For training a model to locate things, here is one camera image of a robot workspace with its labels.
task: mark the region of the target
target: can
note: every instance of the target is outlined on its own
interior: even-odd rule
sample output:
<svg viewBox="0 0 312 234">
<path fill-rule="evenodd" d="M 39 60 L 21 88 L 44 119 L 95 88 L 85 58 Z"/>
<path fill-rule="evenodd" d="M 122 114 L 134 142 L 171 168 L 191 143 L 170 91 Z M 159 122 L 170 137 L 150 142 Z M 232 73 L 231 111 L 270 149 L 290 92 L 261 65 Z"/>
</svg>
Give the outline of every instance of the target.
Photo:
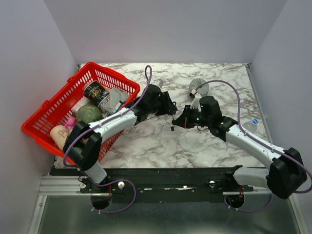
<svg viewBox="0 0 312 234">
<path fill-rule="evenodd" d="M 96 80 L 86 85 L 83 95 L 96 107 L 99 107 L 103 101 L 108 102 L 110 99 L 109 92 Z"/>
</svg>

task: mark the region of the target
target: white wall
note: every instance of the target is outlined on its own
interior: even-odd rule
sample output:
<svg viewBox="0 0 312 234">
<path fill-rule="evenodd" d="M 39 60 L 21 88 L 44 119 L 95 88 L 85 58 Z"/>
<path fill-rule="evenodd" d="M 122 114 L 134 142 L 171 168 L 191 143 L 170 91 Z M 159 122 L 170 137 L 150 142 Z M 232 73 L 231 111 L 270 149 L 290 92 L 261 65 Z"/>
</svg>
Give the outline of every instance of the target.
<svg viewBox="0 0 312 234">
<path fill-rule="evenodd" d="M 28 233 L 53 157 L 21 125 L 76 70 L 43 0 L 0 2 L 0 233 Z"/>
<path fill-rule="evenodd" d="M 286 0 L 45 0 L 78 62 L 251 62 Z"/>
<path fill-rule="evenodd" d="M 300 151 L 312 170 L 312 1 L 288 0 L 252 63 L 275 144 Z M 310 180 L 303 188 L 310 186 Z M 298 195 L 312 233 L 312 194 Z"/>
</svg>

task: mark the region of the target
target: marble table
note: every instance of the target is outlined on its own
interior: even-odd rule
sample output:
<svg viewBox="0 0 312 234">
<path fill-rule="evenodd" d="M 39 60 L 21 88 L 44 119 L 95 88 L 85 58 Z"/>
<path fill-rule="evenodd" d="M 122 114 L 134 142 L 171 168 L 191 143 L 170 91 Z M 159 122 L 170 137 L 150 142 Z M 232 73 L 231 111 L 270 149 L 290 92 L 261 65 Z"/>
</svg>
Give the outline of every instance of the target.
<svg viewBox="0 0 312 234">
<path fill-rule="evenodd" d="M 231 83 L 241 97 L 241 122 L 252 118 L 259 120 L 255 134 L 267 140 L 257 101 L 244 64 L 229 63 L 101 63 L 131 79 L 146 85 L 144 68 L 151 65 L 153 78 L 164 81 L 162 91 L 169 91 L 177 102 L 178 117 L 184 105 L 190 104 L 187 92 L 195 78 L 222 79 Z M 237 98 L 225 84 L 209 84 L 209 94 L 218 100 L 223 115 L 237 119 Z M 170 116 L 154 117 L 128 128 L 114 143 L 100 162 L 105 168 L 184 168 L 184 167 L 232 167 L 235 165 L 262 166 L 252 156 L 238 147 L 223 142 L 210 132 L 197 128 L 183 129 L 175 126 L 171 131 Z M 58 157 L 55 167 L 62 168 Z"/>
</svg>

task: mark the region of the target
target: purple cable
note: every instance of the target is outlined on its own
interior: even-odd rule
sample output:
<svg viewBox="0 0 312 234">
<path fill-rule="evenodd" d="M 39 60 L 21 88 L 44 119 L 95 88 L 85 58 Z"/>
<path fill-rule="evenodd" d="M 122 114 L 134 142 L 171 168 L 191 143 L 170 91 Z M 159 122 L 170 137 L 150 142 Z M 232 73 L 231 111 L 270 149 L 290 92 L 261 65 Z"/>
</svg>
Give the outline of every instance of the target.
<svg viewBox="0 0 312 234">
<path fill-rule="evenodd" d="M 297 160 L 293 159 L 292 157 L 288 156 L 287 154 L 285 154 L 284 152 L 280 152 L 279 150 L 276 150 L 276 149 L 273 149 L 272 147 L 270 147 L 269 145 L 259 141 L 258 139 L 256 139 L 255 137 L 253 137 L 252 135 L 248 134 L 245 129 L 243 128 L 243 126 L 241 125 L 240 123 L 240 106 L 241 106 L 241 102 L 240 102 L 240 97 L 239 97 L 239 93 L 238 91 L 234 88 L 234 86 L 232 86 L 230 83 L 224 81 L 224 80 L 219 80 L 219 79 L 213 79 L 213 80 L 210 80 L 210 81 L 207 81 L 203 84 L 201 84 L 200 86 L 198 86 L 195 90 L 197 91 L 198 89 L 200 89 L 201 87 L 203 87 L 204 85 L 208 84 L 208 83 L 212 83 L 212 82 L 220 82 L 220 83 L 224 83 L 224 84 L 227 84 L 229 85 L 233 90 L 234 92 L 236 93 L 236 96 L 237 96 L 237 102 L 238 102 L 238 109 L 237 109 L 237 122 L 238 122 L 238 126 L 240 128 L 240 130 L 245 134 L 247 135 L 250 139 L 252 139 L 253 141 L 257 142 L 258 144 L 262 145 L 263 147 L 266 147 L 267 149 L 277 153 L 277 154 L 280 154 L 286 158 L 288 158 L 290 161 L 294 162 L 295 164 L 297 164 L 299 167 L 301 167 L 310 177 L 311 181 L 312 181 L 312 173 L 304 166 L 302 165 L 300 162 L 298 162 Z M 304 190 L 304 191 L 295 191 L 295 193 L 297 194 L 305 194 L 305 193 L 308 193 L 312 191 L 312 184 L 311 186 Z M 260 210 L 257 210 L 257 211 L 262 211 L 264 210 L 265 208 L 267 208 L 270 204 L 271 204 L 271 201 L 272 201 L 272 198 L 270 200 L 270 202 L 265 206 L 263 207 L 262 209 Z"/>
<path fill-rule="evenodd" d="M 253 210 L 253 211 L 249 211 L 249 210 L 239 210 L 239 209 L 234 208 L 234 207 L 231 206 L 231 200 L 230 200 L 230 198 L 229 198 L 228 196 L 224 196 L 224 203 L 225 203 L 225 205 L 228 207 L 228 209 L 231 209 L 231 210 L 234 210 L 234 211 L 243 212 L 243 213 L 255 213 L 255 212 L 263 211 L 263 210 L 265 210 L 266 208 L 268 208 L 268 207 L 271 205 L 272 201 L 273 201 L 273 194 L 271 194 L 271 197 L 270 197 L 269 202 L 268 202 L 264 207 L 262 207 L 262 208 L 260 208 L 260 209 L 258 209 L 258 210 Z"/>
<path fill-rule="evenodd" d="M 149 76 L 149 77 L 147 76 L 147 68 L 150 69 L 150 76 Z M 133 108 L 136 107 L 136 105 L 137 105 L 137 104 L 142 100 L 142 98 L 144 97 L 144 95 L 145 95 L 145 93 L 146 93 L 146 91 L 147 91 L 147 88 L 148 88 L 149 84 L 151 83 L 151 80 L 152 80 L 152 67 L 151 67 L 150 65 L 147 65 L 147 66 L 145 67 L 145 71 L 144 71 L 144 72 L 145 72 L 145 77 L 147 78 L 147 85 L 146 85 L 145 89 L 143 90 L 143 93 L 142 93 L 142 95 L 140 96 L 140 98 L 135 102 L 135 104 L 134 104 L 132 107 L 130 107 L 128 110 L 126 110 L 126 111 L 123 113 L 123 115 L 126 114 L 126 113 L 128 113 L 129 111 L 131 111 Z M 64 154 L 64 158 L 63 158 L 63 164 L 64 164 L 64 166 L 65 166 L 65 167 L 75 167 L 75 168 L 77 167 L 77 166 L 75 166 L 75 165 L 70 165 L 70 164 L 67 164 L 67 163 L 66 163 L 67 156 L 68 156 L 70 150 L 72 149 L 72 147 L 77 143 L 77 141 L 79 141 L 79 140 L 80 140 L 84 135 L 86 135 L 87 133 L 93 131 L 94 129 L 96 129 L 96 128 L 98 128 L 98 127 L 104 125 L 105 123 L 107 123 L 107 122 L 109 122 L 109 121 L 111 121 L 111 120 L 113 120 L 113 119 L 116 119 L 116 118 L 118 118 L 118 117 L 121 117 L 121 115 L 119 114 L 119 115 L 116 115 L 116 116 L 114 116 L 114 117 L 107 118 L 107 119 L 104 120 L 101 124 L 98 124 L 98 125 L 96 125 L 96 126 L 90 128 L 90 129 L 88 129 L 87 131 L 83 132 L 82 134 L 80 134 L 80 135 L 69 145 L 68 149 L 66 150 L 66 152 L 65 152 L 65 154 Z M 122 211 L 128 209 L 128 208 L 134 203 L 134 201 L 135 201 L 135 199 L 136 199 L 136 196 L 137 196 L 136 187 L 134 186 L 134 184 L 133 184 L 131 181 L 129 181 L 129 180 L 127 180 L 127 179 L 118 179 L 118 180 L 114 180 L 114 181 L 112 181 L 112 182 L 110 182 L 110 183 L 107 183 L 107 184 L 97 184 L 97 183 L 95 183 L 91 178 L 89 178 L 89 180 L 90 180 L 94 185 L 96 185 L 96 186 L 98 186 L 98 187 L 109 186 L 109 185 L 111 185 L 111 184 L 114 184 L 114 183 L 117 183 L 117 182 L 120 182 L 120 181 L 126 181 L 126 182 L 130 183 L 131 186 L 133 187 L 133 190 L 134 190 L 133 199 L 132 199 L 132 201 L 131 201 L 126 207 L 124 207 L 124 208 L 122 208 L 122 209 L 120 209 L 120 210 L 117 210 L 117 211 L 100 211 L 100 210 L 97 210 L 97 211 L 99 211 L 99 212 L 101 212 L 101 213 L 114 214 L 114 213 L 122 212 Z"/>
</svg>

